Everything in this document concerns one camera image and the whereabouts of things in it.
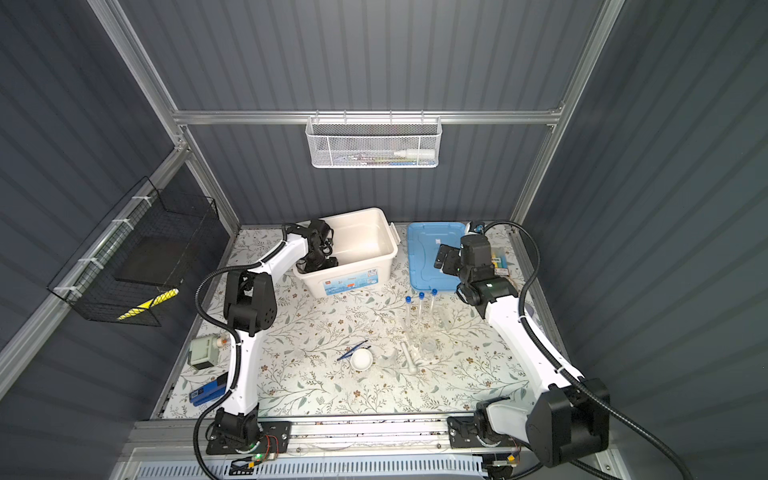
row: yellow stick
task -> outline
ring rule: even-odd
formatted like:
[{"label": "yellow stick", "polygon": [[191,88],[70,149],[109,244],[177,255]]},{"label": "yellow stick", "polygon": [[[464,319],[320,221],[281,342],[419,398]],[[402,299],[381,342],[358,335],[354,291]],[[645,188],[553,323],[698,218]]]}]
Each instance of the yellow stick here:
[{"label": "yellow stick", "polygon": [[162,293],[161,295],[158,295],[154,297],[152,300],[149,300],[148,302],[144,302],[141,305],[137,306],[136,308],[132,308],[128,310],[126,313],[123,313],[118,317],[118,320],[127,319],[128,317],[138,315],[141,312],[144,312],[146,309],[148,309],[151,306],[155,306],[158,303],[162,303],[165,300],[168,300],[170,298],[174,298],[179,293],[178,288],[174,288],[173,290],[168,290],[166,293]]}]

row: white plastic storage bin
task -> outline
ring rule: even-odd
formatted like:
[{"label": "white plastic storage bin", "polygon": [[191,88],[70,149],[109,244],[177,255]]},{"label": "white plastic storage bin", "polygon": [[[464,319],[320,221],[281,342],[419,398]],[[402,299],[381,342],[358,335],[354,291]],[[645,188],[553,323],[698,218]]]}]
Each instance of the white plastic storage bin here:
[{"label": "white plastic storage bin", "polygon": [[312,165],[318,168],[434,168],[441,136],[439,118],[409,124],[306,122]]},{"label": "white plastic storage bin", "polygon": [[333,257],[339,266],[293,274],[316,298],[335,295],[389,280],[400,236],[380,208],[367,208],[323,218],[333,228]]}]

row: gray wall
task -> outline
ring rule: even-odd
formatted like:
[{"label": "gray wall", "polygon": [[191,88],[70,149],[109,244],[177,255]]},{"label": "gray wall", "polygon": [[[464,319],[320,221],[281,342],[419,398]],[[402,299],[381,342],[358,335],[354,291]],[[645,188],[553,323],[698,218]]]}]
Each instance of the gray wall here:
[{"label": "gray wall", "polygon": [[311,166],[304,127],[192,127],[243,224],[367,207],[390,221],[507,218],[546,135],[544,125],[446,125],[437,168]]},{"label": "gray wall", "polygon": [[[172,145],[85,2],[0,2],[0,339],[113,203]],[[183,167],[168,186],[200,194]],[[227,234],[187,276],[216,267]],[[160,328],[68,315],[0,401],[0,478],[106,478],[194,319]]]},{"label": "gray wall", "polygon": [[[547,110],[601,2],[123,5],[182,110]],[[509,217],[546,127],[446,126],[435,170],[355,171],[312,167],[302,127],[192,131],[240,221],[264,224],[373,206],[393,221]]]},{"label": "gray wall", "polygon": [[[526,219],[574,363],[702,479],[764,476],[766,18],[629,2]],[[617,439],[633,478],[676,478]]]},{"label": "gray wall", "polygon": [[173,144],[85,2],[0,2],[0,346]]}]

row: floral tablecloth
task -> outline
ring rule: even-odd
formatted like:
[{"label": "floral tablecloth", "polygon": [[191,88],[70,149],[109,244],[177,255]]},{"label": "floral tablecloth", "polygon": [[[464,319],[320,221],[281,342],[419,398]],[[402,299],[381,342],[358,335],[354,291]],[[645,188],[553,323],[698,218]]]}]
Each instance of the floral tablecloth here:
[{"label": "floral tablecloth", "polygon": [[[442,326],[427,325],[426,331],[437,341],[436,354],[422,355],[412,341],[409,349],[418,371],[409,373],[399,344],[413,340],[406,336],[403,320],[405,297],[415,294],[409,283],[406,228],[398,228],[402,243],[387,283],[315,299],[293,273],[276,279],[279,312],[260,359],[260,415],[456,412],[502,395],[532,405],[525,372],[512,352],[475,309],[453,293],[440,293],[435,301]],[[519,288],[521,272],[507,231],[497,227],[488,237],[492,246],[504,248],[510,277]],[[279,239],[279,230],[241,230],[229,264],[252,263]],[[223,295],[222,278],[209,308],[221,320]],[[197,336],[220,332],[203,322]],[[347,360],[337,361],[366,339],[374,357],[370,369],[357,372]],[[213,367],[195,371],[185,365],[162,417],[199,416],[207,404],[192,406],[190,391],[216,379],[228,366],[228,349]]]}]

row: storage bin label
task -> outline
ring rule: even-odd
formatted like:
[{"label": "storage bin label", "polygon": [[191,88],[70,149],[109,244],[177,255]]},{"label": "storage bin label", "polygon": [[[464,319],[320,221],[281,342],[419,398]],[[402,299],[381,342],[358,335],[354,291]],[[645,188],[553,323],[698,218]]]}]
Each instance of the storage bin label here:
[{"label": "storage bin label", "polygon": [[373,285],[379,282],[379,269],[372,268],[370,270],[363,270],[362,272],[350,273],[349,275],[338,276],[329,280],[323,281],[323,286],[326,289],[326,295],[333,295],[335,293],[346,292],[354,288],[360,288],[363,286]]}]

